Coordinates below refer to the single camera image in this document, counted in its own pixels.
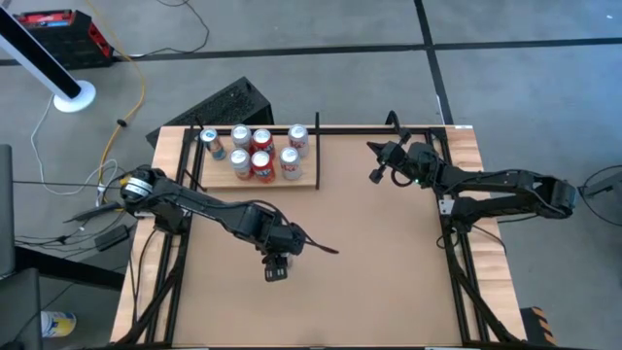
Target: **white cable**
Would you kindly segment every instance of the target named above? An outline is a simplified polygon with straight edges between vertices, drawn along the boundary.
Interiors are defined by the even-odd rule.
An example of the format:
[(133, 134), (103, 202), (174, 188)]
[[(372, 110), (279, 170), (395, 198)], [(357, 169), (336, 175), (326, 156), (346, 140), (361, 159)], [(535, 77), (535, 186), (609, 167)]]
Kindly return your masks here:
[[(48, 102), (48, 107), (46, 107), (46, 111), (43, 113), (43, 116), (41, 116), (41, 119), (39, 120), (39, 122), (37, 123), (37, 126), (35, 126), (35, 129), (32, 131), (32, 134), (30, 135), (30, 145), (32, 146), (32, 149), (35, 152), (35, 156), (37, 157), (37, 162), (39, 162), (39, 174), (41, 175), (41, 182), (44, 183), (43, 187), (52, 194), (56, 194), (56, 195), (73, 195), (73, 194), (77, 194), (80, 193), (82, 190), (85, 189), (86, 186), (81, 186), (79, 189), (72, 191), (72, 192), (56, 192), (50, 188), (48, 188), (48, 185), (45, 184), (46, 182), (46, 178), (44, 176), (44, 171), (43, 171), (43, 162), (41, 161), (41, 158), (39, 157), (39, 150), (37, 150), (37, 145), (35, 143), (35, 137), (37, 136), (37, 132), (39, 132), (39, 127), (41, 127), (41, 124), (43, 123), (43, 121), (46, 119), (46, 117), (48, 116), (48, 112), (50, 111), (50, 107), (52, 105), (52, 100), (54, 98), (54, 95), (52, 94), (52, 96), (50, 97), (50, 102)], [(105, 163), (103, 163), (101, 166), (98, 166), (95, 170), (93, 170), (90, 175), (88, 175), (88, 177), (85, 180), (85, 185), (88, 184), (88, 182), (90, 181), (90, 179), (95, 176), (95, 174), (97, 174), (97, 172), (99, 172), (99, 168), (103, 168), (105, 167), (107, 164), (112, 163), (115, 165), (115, 171), (113, 171), (113, 174), (110, 177), (110, 181), (108, 182), (108, 184), (110, 184), (110, 182), (112, 181), (112, 179), (115, 178), (117, 171), (119, 171), (119, 165), (117, 164), (117, 161), (114, 159), (108, 159)]]

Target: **soda can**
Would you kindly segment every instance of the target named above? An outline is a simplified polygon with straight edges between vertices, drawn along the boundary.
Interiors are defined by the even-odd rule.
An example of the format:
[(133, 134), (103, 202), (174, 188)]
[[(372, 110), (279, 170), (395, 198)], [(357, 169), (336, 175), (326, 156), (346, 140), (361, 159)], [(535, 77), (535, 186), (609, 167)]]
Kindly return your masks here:
[(267, 152), (258, 151), (251, 157), (251, 166), (255, 177), (261, 182), (268, 184), (274, 181), (274, 165)]
[(292, 125), (288, 132), (288, 138), (290, 139), (290, 146), (298, 150), (298, 154), (301, 158), (309, 154), (309, 133), (304, 125)]
[(213, 128), (206, 128), (199, 134), (201, 142), (205, 148), (212, 154), (212, 158), (215, 160), (222, 160), (226, 157), (226, 150), (223, 147), (221, 138), (218, 136), (218, 131)]
[(286, 147), (281, 151), (281, 170), (283, 177), (288, 180), (297, 180), (302, 175), (300, 156), (294, 147)]
[(238, 124), (231, 130), (231, 141), (235, 148), (241, 148), (246, 152), (251, 151), (251, 129), (244, 124)]
[(264, 151), (270, 155), (270, 159), (274, 159), (276, 150), (274, 149), (274, 141), (272, 134), (266, 129), (259, 129), (253, 134), (253, 151)]
[(249, 180), (253, 177), (253, 169), (251, 168), (251, 156), (246, 150), (235, 149), (229, 156), (229, 162), (235, 176), (240, 180)]

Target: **wooden table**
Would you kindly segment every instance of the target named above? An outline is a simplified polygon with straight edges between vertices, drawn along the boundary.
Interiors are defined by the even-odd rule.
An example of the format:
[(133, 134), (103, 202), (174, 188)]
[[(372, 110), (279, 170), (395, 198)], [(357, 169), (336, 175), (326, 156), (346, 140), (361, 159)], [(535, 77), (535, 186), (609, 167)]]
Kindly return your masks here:
[[(158, 167), (164, 170), (164, 172), (168, 176), (172, 176), (176, 173), (178, 163), (179, 163), (179, 154), (182, 146), (182, 135), (184, 133), (184, 128), (182, 126), (167, 126), (163, 127), (159, 140), (157, 143), (157, 147), (155, 149), (153, 167)], [(448, 137), (449, 150), (451, 153), (453, 164), (461, 167), (464, 170), (475, 171), (482, 170), (482, 162), (481, 157), (479, 155), (479, 150), (477, 148), (477, 142), (475, 139), (475, 134), (470, 126), (447, 126), (446, 133)], [(487, 193), (482, 192), (463, 192), (462, 195), (470, 195), (475, 198), (484, 198), (487, 197)], [(435, 202), (430, 200), (430, 207), (435, 208)], [(499, 236), (499, 228), (497, 222), (491, 219), (481, 220), (477, 223), (482, 228), (487, 229), (493, 234)], [(134, 244), (132, 249), (132, 261), (134, 263), (134, 269), (138, 268), (138, 260), (141, 255), (143, 246), (153, 230), (153, 220), (147, 219), (143, 220), (139, 223), (136, 235), (134, 238)], [(156, 274), (158, 270), (158, 263), (160, 259), (160, 254), (162, 250), (164, 236), (163, 234), (156, 234), (152, 241), (150, 242), (147, 250), (145, 252), (145, 258), (142, 266), (141, 272), (141, 281), (140, 281), (140, 294), (138, 296), (138, 310), (142, 311), (149, 301), (151, 300), (154, 293), (154, 286), (156, 280)], [(509, 273), (509, 268), (507, 265), (507, 260), (503, 253), (503, 249), (501, 245), (492, 240), (490, 237), (485, 234), (478, 232), (476, 228), (473, 229), (471, 234), (469, 235), (470, 247), (473, 256), (473, 262), (478, 278), (479, 288), (481, 296), (486, 300), (488, 305), (492, 308), (495, 314), (499, 317), (499, 319), (506, 325), (508, 330), (519, 338), (525, 338), (525, 331), (523, 328), (522, 319), (520, 316), (520, 311), (518, 307), (518, 303), (516, 301), (516, 296), (514, 293), (514, 288), (512, 285), (511, 276)], [(173, 243), (175, 247), (178, 244), (178, 241)], [(430, 249), (436, 249), (436, 247), (431, 245)], [(171, 252), (170, 266), (174, 261), (176, 254), (176, 248), (173, 248)], [(184, 288), (182, 288), (182, 296), (181, 300), (184, 300)], [(464, 294), (465, 306), (467, 311), (468, 325), (470, 329), (470, 337), (472, 339), (477, 339), (477, 327), (474, 318), (474, 312), (472, 309), (472, 304), (468, 299), (468, 296)], [(163, 330), (164, 325), (166, 323), (166, 314), (168, 310), (169, 297), (164, 301), (160, 310), (162, 312), (159, 313), (159, 318), (157, 322), (157, 331), (155, 340), (159, 340), (163, 338)], [(119, 309), (117, 313), (117, 318), (115, 320), (114, 328), (111, 335), (111, 341), (115, 341), (121, 338), (123, 335), (127, 333), (131, 326), (131, 315), (132, 315), (132, 292), (131, 292), (131, 282), (129, 279), (125, 280), (123, 285), (121, 299), (119, 303)], [(455, 341), (455, 339), (447, 340), (446, 342), (438, 340), (435, 345), (445, 344), (445, 345), (460, 345)], [(409, 345), (426, 345), (426, 344), (409, 344)]]

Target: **wooden tray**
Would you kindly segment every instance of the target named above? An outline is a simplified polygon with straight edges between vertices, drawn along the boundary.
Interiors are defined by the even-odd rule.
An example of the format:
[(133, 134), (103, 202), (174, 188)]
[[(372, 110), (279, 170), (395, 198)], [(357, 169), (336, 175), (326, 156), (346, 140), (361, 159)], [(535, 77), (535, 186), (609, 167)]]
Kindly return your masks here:
[(209, 152), (205, 152), (201, 185), (208, 189), (248, 189), (248, 188), (283, 188), (283, 187), (313, 187), (317, 183), (317, 144), (315, 135), (309, 135), (309, 154), (300, 161), (302, 175), (297, 180), (287, 180), (283, 177), (279, 153), (283, 148), (290, 146), (287, 135), (272, 135), (276, 147), (274, 170), (276, 178), (269, 184), (264, 184), (253, 177), (243, 181), (235, 176), (229, 163), (229, 155), (235, 148), (230, 136), (221, 136), (221, 142), (226, 149), (223, 160), (214, 160)]

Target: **red soda can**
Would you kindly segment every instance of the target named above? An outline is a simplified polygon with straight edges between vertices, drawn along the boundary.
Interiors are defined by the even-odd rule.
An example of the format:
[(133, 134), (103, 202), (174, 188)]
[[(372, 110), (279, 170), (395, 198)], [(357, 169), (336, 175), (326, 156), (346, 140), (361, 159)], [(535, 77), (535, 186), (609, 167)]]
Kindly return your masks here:
[(261, 182), (268, 184), (274, 181), (274, 165), (270, 155), (265, 151), (258, 151), (251, 157), (251, 166), (255, 177)]
[(274, 149), (274, 141), (272, 134), (266, 129), (259, 129), (253, 134), (253, 151), (264, 151), (270, 155), (270, 160), (274, 159), (276, 150)]

